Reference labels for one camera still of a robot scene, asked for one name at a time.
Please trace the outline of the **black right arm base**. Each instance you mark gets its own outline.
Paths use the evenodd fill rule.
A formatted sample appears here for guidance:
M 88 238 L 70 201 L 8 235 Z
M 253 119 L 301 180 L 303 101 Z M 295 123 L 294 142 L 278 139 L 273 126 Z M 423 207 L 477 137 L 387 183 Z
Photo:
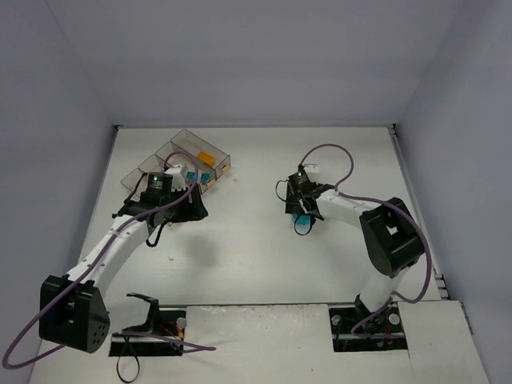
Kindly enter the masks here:
M 335 353 L 408 349 L 402 316 L 395 302 L 372 314 L 357 299 L 352 306 L 330 307 L 329 320 Z

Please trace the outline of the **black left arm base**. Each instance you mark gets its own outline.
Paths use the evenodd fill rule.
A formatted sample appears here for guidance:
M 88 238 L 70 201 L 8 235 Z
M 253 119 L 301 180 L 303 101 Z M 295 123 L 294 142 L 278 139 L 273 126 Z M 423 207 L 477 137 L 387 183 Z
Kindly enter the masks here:
M 135 323 L 122 329 L 121 333 L 112 333 L 110 357 L 177 357 L 182 356 L 184 346 L 168 343 L 160 339 L 122 335 L 124 331 L 156 334 L 173 339 L 184 339 L 186 327 L 186 308 L 165 308 L 159 300 L 135 292 L 126 295 L 131 300 L 139 300 L 148 305 L 144 322 Z

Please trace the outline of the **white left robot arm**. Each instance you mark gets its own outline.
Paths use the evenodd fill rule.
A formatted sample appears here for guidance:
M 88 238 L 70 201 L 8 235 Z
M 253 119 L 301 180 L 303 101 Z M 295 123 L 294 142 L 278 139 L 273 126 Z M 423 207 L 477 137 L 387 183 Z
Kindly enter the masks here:
M 188 184 L 177 174 L 149 173 L 145 190 L 124 200 L 95 248 L 63 276 L 51 275 L 43 282 L 40 338 L 96 352 L 110 330 L 103 295 L 127 259 L 162 225 L 200 221 L 207 215 L 199 184 Z

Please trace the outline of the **teal rounded lego brick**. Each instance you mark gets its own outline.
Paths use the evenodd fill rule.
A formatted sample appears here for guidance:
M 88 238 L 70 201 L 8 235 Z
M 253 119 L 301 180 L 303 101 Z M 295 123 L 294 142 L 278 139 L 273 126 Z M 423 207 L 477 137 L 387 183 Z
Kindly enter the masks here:
M 292 213 L 292 222 L 298 226 L 309 226 L 311 218 L 307 214 Z

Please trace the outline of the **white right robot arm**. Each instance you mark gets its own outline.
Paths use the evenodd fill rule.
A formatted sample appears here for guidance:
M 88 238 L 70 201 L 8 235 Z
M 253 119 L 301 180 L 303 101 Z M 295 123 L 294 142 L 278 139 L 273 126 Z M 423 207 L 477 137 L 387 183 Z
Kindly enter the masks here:
M 408 303 L 423 299 L 432 274 L 430 248 L 403 200 L 382 201 L 344 194 L 336 186 L 312 181 L 303 167 L 289 176 L 286 184 L 288 213 L 309 217 L 311 225 L 317 220 L 336 219 L 362 232 L 373 266 L 354 302 L 362 317 L 376 316 L 390 305 L 394 295 Z M 396 289 L 421 256 L 426 257 L 423 287 L 416 298 L 406 298 Z

